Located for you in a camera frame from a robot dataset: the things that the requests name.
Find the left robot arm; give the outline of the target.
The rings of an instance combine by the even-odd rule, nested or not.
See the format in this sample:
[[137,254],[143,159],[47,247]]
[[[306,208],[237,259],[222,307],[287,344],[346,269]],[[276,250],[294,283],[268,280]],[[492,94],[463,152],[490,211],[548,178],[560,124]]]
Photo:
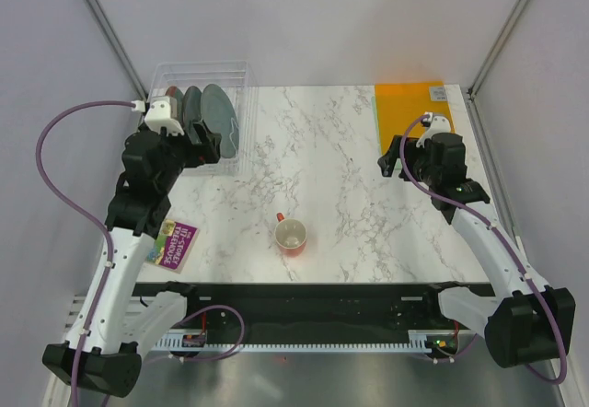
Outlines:
[[173,124],[144,127],[127,138],[124,171],[111,200],[102,255],[83,306],[61,343],[46,346],[42,363],[72,391],[123,398],[146,355],[176,324],[191,327],[202,305],[186,285],[168,285],[138,316],[126,313],[144,261],[170,208],[168,194],[184,169],[216,163],[214,137],[196,140]]

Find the red teal floral plate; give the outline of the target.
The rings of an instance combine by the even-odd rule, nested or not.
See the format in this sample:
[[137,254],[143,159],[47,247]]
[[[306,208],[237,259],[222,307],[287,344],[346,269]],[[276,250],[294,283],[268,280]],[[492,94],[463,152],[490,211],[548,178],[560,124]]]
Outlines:
[[183,92],[178,87],[171,86],[166,90],[165,95],[173,99],[173,117],[178,122],[182,122],[182,102],[184,98]]

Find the grey-green plate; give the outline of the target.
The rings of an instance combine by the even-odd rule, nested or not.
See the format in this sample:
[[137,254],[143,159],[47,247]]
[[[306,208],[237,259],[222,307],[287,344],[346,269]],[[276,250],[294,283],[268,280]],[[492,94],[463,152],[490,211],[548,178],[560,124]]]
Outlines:
[[214,133],[221,135],[220,157],[234,158],[239,149],[239,126],[230,98],[215,84],[202,92],[202,120]]

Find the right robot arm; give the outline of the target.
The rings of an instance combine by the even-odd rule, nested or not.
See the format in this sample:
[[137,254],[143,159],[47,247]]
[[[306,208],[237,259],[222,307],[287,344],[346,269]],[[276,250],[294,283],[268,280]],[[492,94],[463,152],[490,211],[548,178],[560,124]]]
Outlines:
[[399,178],[428,194],[446,222],[475,255],[493,289],[479,297],[451,285],[422,303],[423,320],[439,328],[455,320],[484,339],[502,368],[566,360],[576,308],[572,293],[554,288],[527,262],[497,219],[491,198],[468,177],[462,136],[439,133],[420,142],[393,137],[378,160],[383,176]]

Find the teal glazed plate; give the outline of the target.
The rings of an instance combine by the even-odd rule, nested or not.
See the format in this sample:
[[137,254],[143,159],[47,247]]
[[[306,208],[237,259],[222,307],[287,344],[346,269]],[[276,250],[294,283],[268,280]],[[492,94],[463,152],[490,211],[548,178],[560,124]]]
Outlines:
[[201,111],[202,92],[196,86],[190,86],[186,90],[182,100],[182,120],[185,127],[189,127],[194,122],[202,120]]

